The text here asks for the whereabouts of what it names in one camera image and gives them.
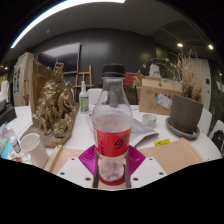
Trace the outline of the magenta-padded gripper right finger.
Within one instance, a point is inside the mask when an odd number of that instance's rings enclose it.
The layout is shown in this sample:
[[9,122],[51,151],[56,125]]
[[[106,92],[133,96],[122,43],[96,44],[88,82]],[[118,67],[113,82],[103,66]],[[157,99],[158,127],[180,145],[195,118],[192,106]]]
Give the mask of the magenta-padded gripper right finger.
[[140,188],[165,177],[167,173],[154,157],[146,157],[130,146],[126,156],[127,188]]

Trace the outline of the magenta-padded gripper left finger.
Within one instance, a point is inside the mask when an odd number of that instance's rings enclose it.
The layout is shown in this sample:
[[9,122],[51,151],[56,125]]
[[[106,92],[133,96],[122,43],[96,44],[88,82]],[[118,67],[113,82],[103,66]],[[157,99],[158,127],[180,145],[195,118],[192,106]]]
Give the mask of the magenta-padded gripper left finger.
[[91,146],[79,156],[70,157],[57,175],[84,188],[98,187],[98,159],[95,146]]

